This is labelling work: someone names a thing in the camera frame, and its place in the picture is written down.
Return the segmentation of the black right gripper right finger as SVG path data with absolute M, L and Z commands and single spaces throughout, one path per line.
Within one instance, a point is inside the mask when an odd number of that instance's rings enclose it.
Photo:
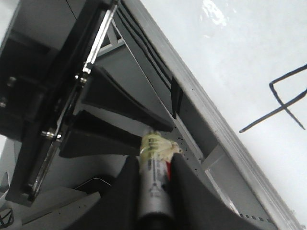
M 217 198 L 175 153 L 170 163 L 170 197 L 176 230 L 270 230 L 263 217 L 236 214 Z

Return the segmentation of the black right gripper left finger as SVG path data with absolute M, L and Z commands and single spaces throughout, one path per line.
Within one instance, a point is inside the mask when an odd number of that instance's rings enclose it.
M 129 156 L 106 194 L 89 211 L 68 226 L 67 229 L 136 229 L 139 183 L 139 161 L 136 157 Z

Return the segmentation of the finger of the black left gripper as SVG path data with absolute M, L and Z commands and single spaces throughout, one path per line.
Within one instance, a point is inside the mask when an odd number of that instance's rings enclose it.
M 172 122 L 155 114 L 133 98 L 111 75 L 98 66 L 89 74 L 91 82 L 83 103 L 141 122 L 155 130 L 171 132 Z

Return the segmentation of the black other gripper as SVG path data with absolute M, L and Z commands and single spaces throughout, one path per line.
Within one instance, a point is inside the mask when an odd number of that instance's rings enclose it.
M 37 197 L 61 126 L 91 72 L 118 7 L 88 0 L 61 50 L 11 33 L 0 56 L 0 133 L 21 149 L 6 200 L 31 206 Z M 141 137 L 82 110 L 68 123 L 59 155 L 140 154 Z

